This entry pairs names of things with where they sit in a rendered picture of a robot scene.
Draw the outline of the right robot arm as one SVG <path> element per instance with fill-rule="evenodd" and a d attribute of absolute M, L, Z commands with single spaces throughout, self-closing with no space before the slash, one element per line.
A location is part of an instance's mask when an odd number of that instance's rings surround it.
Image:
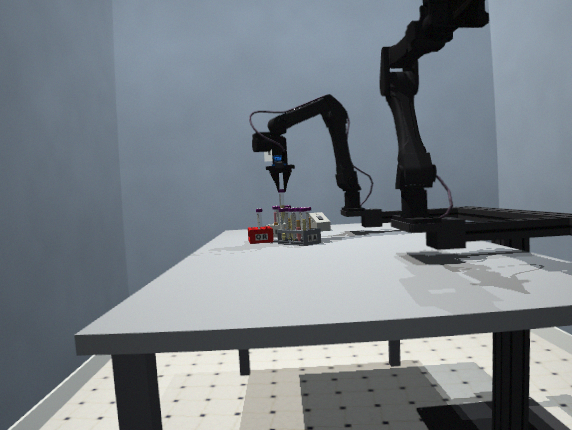
<path fill-rule="evenodd" d="M 328 103 L 325 104 L 325 101 L 328 101 Z M 329 111 L 327 111 L 327 107 L 330 107 Z M 325 111 L 325 113 L 323 113 L 323 111 Z M 347 212 L 365 211 L 365 208 L 362 208 L 360 205 L 360 192 L 357 191 L 361 190 L 361 187 L 358 184 L 357 172 L 354 171 L 354 167 L 351 162 L 347 142 L 346 120 L 348 114 L 346 109 L 331 94 L 323 96 L 322 100 L 318 99 L 271 119 L 268 122 L 268 129 L 269 131 L 277 132 L 260 133 L 281 144 L 284 150 L 287 151 L 286 138 L 280 135 L 287 133 L 286 129 L 293 125 L 319 114 L 321 114 L 332 139 L 336 161 L 335 177 L 337 185 L 340 189 L 346 191 L 344 192 L 345 206 L 342 207 L 342 210 Z M 280 151 L 283 151 L 279 145 L 263 138 L 257 132 L 252 135 L 252 138 L 252 149 L 254 152 L 270 152 L 272 149 L 272 151 L 277 151 L 279 154 Z"/>

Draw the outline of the red rack with round wells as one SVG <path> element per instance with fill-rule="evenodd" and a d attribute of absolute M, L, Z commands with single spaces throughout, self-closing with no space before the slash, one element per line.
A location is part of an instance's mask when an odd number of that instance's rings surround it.
<path fill-rule="evenodd" d="M 249 231 L 249 229 L 251 230 Z M 258 227 L 248 228 L 248 237 L 250 244 L 274 242 L 273 228 L 270 226 L 263 227 L 263 229 L 258 229 Z"/>

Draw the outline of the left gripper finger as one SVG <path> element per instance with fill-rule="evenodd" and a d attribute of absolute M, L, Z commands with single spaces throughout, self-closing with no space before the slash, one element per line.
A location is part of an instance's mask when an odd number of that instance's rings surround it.
<path fill-rule="evenodd" d="M 480 0 L 476 0 L 468 15 L 465 18 L 465 24 L 474 24 L 477 22 L 478 5 Z"/>
<path fill-rule="evenodd" d="M 449 0 L 449 21 L 451 24 L 461 24 L 471 10 L 476 0 Z"/>

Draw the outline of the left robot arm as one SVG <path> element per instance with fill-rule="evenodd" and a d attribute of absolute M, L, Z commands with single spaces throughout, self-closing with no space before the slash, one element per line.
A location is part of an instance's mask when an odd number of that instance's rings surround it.
<path fill-rule="evenodd" d="M 429 27 L 427 0 L 419 9 L 420 20 L 411 21 L 405 31 L 406 44 L 404 36 L 396 45 L 382 47 L 379 83 L 381 96 L 386 97 L 392 111 L 398 140 L 395 189 L 401 191 L 402 213 L 392 215 L 392 219 L 410 224 L 441 222 L 441 218 L 429 216 L 427 190 L 421 189 L 432 188 L 437 171 L 420 137 L 414 96 L 419 88 L 418 59 L 438 52 L 453 39 L 453 33 L 439 33 Z M 403 70 L 390 72 L 390 68 Z"/>

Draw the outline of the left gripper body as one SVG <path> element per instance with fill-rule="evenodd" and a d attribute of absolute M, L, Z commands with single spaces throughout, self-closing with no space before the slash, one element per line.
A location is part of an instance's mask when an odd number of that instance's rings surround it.
<path fill-rule="evenodd" d="M 448 5 L 448 11 L 447 11 Z M 489 23 L 489 13 L 485 11 L 485 0 L 480 0 L 478 5 L 477 22 L 474 24 L 451 24 L 449 21 L 449 0 L 428 0 L 429 27 L 439 33 L 452 33 L 458 28 L 482 28 Z"/>

